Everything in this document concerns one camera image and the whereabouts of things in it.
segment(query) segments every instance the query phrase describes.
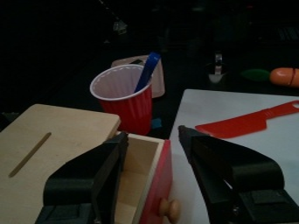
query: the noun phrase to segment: red plastic knife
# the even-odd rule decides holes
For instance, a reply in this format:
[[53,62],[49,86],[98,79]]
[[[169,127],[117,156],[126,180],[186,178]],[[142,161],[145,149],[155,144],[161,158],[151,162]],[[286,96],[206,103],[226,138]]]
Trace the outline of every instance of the red plastic knife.
[[267,128],[267,119],[297,112],[299,112],[299,100],[219,122],[197,125],[195,129],[218,138],[238,137],[265,130]]

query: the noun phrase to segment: wooden box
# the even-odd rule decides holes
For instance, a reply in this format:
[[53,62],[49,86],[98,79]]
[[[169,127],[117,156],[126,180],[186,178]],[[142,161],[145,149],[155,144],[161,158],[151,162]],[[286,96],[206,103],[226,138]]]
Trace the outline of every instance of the wooden box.
[[[117,134],[119,123],[117,115],[94,111],[42,104],[27,109],[0,132],[0,223],[35,223],[49,177]],[[41,149],[9,177],[49,132]],[[115,221],[159,224],[165,222],[163,213],[170,213],[162,211],[162,201],[169,198],[174,179],[171,142],[134,134],[129,139]]]

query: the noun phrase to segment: red cup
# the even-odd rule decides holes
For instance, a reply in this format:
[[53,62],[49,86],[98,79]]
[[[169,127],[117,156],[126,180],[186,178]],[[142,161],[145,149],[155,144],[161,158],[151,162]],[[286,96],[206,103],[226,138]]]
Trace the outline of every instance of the red cup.
[[143,69],[141,65],[111,67],[90,85],[105,111],[121,117],[119,130],[138,135],[147,135],[153,121],[151,83],[135,93]]

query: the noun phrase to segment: blue spatula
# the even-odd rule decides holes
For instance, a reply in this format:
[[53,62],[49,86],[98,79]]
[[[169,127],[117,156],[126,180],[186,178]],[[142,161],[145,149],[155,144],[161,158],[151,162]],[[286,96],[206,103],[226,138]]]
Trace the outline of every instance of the blue spatula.
[[137,87],[135,87],[135,92],[142,90],[146,85],[149,84],[149,81],[151,80],[153,73],[155,70],[155,67],[158,65],[159,59],[162,58],[161,54],[157,52],[151,52],[149,55],[149,58],[145,63],[145,70],[142,72]]

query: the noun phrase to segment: white surface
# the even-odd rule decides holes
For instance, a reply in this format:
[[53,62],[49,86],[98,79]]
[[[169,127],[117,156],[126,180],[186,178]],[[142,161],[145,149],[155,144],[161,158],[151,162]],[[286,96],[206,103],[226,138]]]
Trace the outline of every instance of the white surface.
[[[198,124],[242,116],[293,100],[299,100],[299,96],[185,91],[171,134],[174,182],[170,199],[182,202],[179,224],[210,223],[193,167],[179,143],[179,125],[194,128]],[[225,140],[259,151],[279,163],[285,173],[285,189],[299,204],[299,113],[267,120],[263,131]]]

